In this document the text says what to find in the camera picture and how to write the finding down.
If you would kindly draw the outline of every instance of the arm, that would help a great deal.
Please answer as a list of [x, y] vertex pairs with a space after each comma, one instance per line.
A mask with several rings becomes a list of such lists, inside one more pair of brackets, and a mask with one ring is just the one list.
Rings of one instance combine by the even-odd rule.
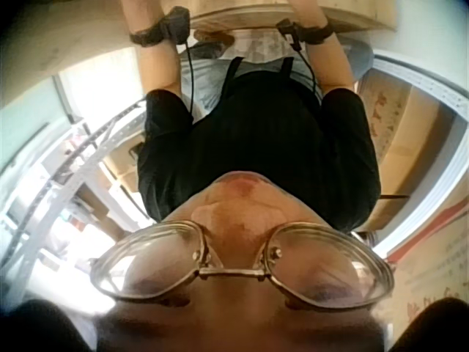
[[[301, 26], [324, 27], [328, 23], [317, 0], [289, 0]], [[345, 52], [333, 34], [321, 45], [307, 45], [309, 61], [324, 95], [334, 89], [352, 90], [354, 78]]]
[[[160, 0], [121, 0], [121, 4], [130, 33], [148, 29], [164, 17]], [[164, 40], [137, 50], [144, 93], [164, 89], [181, 97], [181, 64], [176, 45]]]

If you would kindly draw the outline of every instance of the black cable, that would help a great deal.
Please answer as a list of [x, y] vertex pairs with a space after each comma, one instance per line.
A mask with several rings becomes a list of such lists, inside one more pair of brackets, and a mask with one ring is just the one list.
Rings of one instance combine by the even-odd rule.
[[192, 67], [192, 58], [191, 58], [191, 51], [189, 50], [188, 42], [185, 42], [185, 50], [188, 53], [188, 60], [189, 60], [189, 67], [191, 68], [191, 86], [192, 86], [192, 93], [191, 93], [191, 110], [190, 113], [192, 115], [193, 110], [193, 91], [194, 91], [194, 84], [193, 84], [193, 67]]
[[313, 78], [313, 92], [316, 95], [316, 75], [314, 74], [314, 71], [313, 71], [311, 65], [309, 64], [308, 61], [306, 61], [306, 59], [303, 56], [303, 54], [301, 53], [301, 51], [297, 51], [297, 53], [298, 53], [298, 55], [300, 55], [300, 58], [303, 60], [303, 62], [306, 64], [306, 66], [308, 66], [309, 72], [311, 72], [311, 76]]

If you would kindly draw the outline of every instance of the eyeglasses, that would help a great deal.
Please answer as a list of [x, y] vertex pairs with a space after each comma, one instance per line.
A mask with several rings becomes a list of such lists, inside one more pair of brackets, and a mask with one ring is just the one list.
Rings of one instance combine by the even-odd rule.
[[120, 301], [158, 303], [200, 277], [268, 279], [307, 308], [340, 312], [370, 307], [394, 288], [389, 265], [355, 238], [296, 222], [275, 228], [252, 269], [224, 268], [202, 228], [173, 221], [139, 230], [92, 265], [92, 284]]

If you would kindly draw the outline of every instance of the metal eyeglass frame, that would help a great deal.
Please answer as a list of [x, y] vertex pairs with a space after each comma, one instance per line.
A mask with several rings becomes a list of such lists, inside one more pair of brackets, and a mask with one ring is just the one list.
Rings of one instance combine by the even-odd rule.
[[[193, 258], [196, 264], [194, 265], [193, 270], [189, 271], [187, 275], [181, 278], [179, 281], [174, 283], [173, 285], [169, 286], [167, 289], [158, 293], [156, 295], [120, 295], [116, 293], [109, 292], [104, 290], [100, 285], [100, 280], [106, 278], [107, 275], [102, 275], [103, 270], [108, 261], [113, 260], [122, 252], [125, 252], [129, 243], [136, 242], [139, 240], [139, 237], [151, 232], [155, 231], [155, 228], [165, 228], [165, 227], [179, 227], [183, 228], [184, 230], [195, 231], [199, 236], [200, 247], [199, 250], [193, 253]], [[268, 253], [269, 243], [272, 238], [280, 231], [285, 231], [288, 229], [305, 229], [305, 230], [312, 230], [321, 232], [321, 235], [329, 237], [334, 241], [341, 242], [342, 245], [345, 246], [352, 246], [354, 250], [360, 254], [362, 257], [367, 259], [367, 262], [372, 263], [374, 265], [374, 269], [380, 273], [380, 276], [383, 278], [383, 282], [385, 283], [386, 290], [384, 294], [381, 296], [369, 299], [360, 304], [353, 304], [348, 307], [323, 307], [320, 306], [316, 301], [307, 298], [294, 290], [288, 288], [283, 282], [276, 278], [275, 274], [270, 269], [269, 259], [278, 259], [272, 258], [271, 254]], [[361, 243], [356, 238], [351, 238], [349, 236], [344, 235], [341, 232], [333, 230], [329, 227], [321, 226], [318, 224], [310, 224], [308, 222], [292, 222], [288, 224], [283, 224], [271, 231], [267, 240], [259, 250], [259, 254], [256, 257], [256, 262], [253, 265], [252, 269], [225, 269], [221, 268], [213, 268], [210, 267], [210, 251], [215, 252], [211, 249], [207, 244], [207, 239], [203, 233], [202, 228], [192, 222], [192, 221], [168, 221], [163, 222], [160, 224], [153, 225], [151, 227], [139, 230], [133, 233], [129, 238], [126, 238], [111, 249], [109, 249], [101, 258], [97, 259], [92, 264], [92, 270], [90, 274], [90, 279], [92, 284], [103, 294], [110, 296], [118, 301], [125, 301], [130, 303], [140, 303], [140, 304], [151, 304], [151, 303], [158, 303], [159, 301], [164, 300], [169, 294], [175, 291], [177, 288], [181, 287], [182, 285], [189, 285], [192, 281], [200, 277], [201, 279], [207, 279], [211, 276], [236, 276], [236, 277], [252, 277], [256, 278], [259, 281], [263, 281], [265, 279], [269, 279], [269, 281], [280, 290], [285, 296], [299, 303], [302, 303], [305, 306], [305, 309], [312, 309], [319, 312], [346, 312], [354, 309], [362, 309], [362, 308], [371, 308], [375, 305], [378, 301], [385, 298], [388, 294], [390, 294], [394, 288], [394, 276], [391, 270], [391, 267], [380, 257], [378, 257], [368, 246]], [[256, 264], [259, 265], [259, 269], [254, 269]]]

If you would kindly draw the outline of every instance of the nose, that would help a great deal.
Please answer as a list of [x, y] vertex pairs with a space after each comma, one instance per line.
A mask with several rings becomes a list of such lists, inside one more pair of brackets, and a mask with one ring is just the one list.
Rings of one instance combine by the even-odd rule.
[[252, 268], [270, 231], [286, 222], [280, 210], [242, 198], [200, 207], [192, 220], [206, 229], [225, 268]]

